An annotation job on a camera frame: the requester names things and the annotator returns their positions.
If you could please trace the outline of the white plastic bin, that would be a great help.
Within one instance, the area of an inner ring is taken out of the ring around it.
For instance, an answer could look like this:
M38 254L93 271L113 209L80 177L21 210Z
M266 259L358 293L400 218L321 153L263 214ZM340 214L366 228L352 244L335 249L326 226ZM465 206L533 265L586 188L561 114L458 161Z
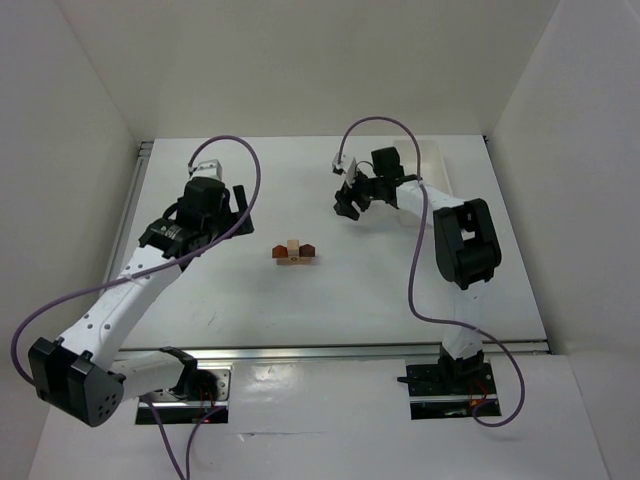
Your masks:
M393 146L399 153L400 164L409 174L417 173L417 165L420 165L421 178L427 192L435 190L441 192L435 200L429 200L430 204L437 202L444 195L452 196L452 189L439 144L435 140L418 140L420 149L420 161L417 161L415 145L410 140L396 140ZM418 226L422 215L422 193L416 180L403 183L397 191L397 205L400 211L399 222L403 226ZM432 222L432 206L429 206L427 224Z

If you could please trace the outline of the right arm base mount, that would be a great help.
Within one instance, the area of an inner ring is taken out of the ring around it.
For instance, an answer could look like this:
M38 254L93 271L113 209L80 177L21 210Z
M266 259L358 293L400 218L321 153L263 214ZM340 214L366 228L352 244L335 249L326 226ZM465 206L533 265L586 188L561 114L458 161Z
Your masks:
M449 383L435 364L407 365L397 382L407 387L412 420L469 418L476 406L479 417L501 415L489 363L471 377Z

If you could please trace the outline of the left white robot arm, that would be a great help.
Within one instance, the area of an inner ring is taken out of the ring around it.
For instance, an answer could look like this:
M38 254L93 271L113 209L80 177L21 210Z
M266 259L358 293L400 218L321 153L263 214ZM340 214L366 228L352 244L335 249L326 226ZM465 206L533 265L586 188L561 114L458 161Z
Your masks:
M185 398L208 391L211 375L174 347L125 361L124 340L159 295L211 243L253 232L254 200L243 186L195 176L183 195L151 223L121 275L96 303L54 340L37 339L28 361L38 397L82 423L97 427L125 400L169 390Z

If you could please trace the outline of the reddish brown wood prism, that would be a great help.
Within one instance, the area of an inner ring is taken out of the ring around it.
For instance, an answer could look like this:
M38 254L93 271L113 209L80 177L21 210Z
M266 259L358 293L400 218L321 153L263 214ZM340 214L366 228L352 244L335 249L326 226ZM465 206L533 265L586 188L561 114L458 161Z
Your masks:
M289 256L288 249L284 245L276 245L272 248L272 258L276 260L286 259Z

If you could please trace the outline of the dark brown house block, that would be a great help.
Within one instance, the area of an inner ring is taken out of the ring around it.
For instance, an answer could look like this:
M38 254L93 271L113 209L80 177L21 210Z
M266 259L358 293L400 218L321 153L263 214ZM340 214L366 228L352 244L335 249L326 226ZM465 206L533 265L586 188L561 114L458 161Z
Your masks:
M312 259L316 257L316 249L311 244L303 244L299 246L299 257L301 259Z

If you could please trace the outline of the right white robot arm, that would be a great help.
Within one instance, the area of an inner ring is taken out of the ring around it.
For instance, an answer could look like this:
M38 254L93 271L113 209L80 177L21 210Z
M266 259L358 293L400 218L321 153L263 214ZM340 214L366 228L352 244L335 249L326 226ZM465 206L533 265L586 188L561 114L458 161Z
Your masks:
M463 200L407 174L396 148L372 153L372 177L353 157L338 153L332 171L344 178L335 194L337 215L358 220L374 201L418 216L433 229L435 261L441 277L455 293L454 314L440 345L439 381L453 384L480 373L484 362L482 307L488 282L502 260L487 203Z

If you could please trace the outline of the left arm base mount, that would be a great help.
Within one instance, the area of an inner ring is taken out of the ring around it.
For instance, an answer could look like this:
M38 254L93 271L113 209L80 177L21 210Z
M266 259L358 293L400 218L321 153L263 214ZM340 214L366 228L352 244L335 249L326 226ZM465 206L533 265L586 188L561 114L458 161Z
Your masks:
M176 396L168 390L149 395L163 424L195 425L204 417L205 424L228 422L232 366L207 363L202 370L205 371L202 379L185 396Z

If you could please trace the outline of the long light wood block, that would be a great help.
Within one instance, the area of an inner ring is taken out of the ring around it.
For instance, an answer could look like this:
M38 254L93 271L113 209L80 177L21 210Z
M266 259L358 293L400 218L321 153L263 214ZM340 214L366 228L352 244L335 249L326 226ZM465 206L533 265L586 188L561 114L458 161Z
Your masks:
M293 265L311 265L314 257L308 256L290 256L279 257L276 259L276 264L279 266L293 266Z

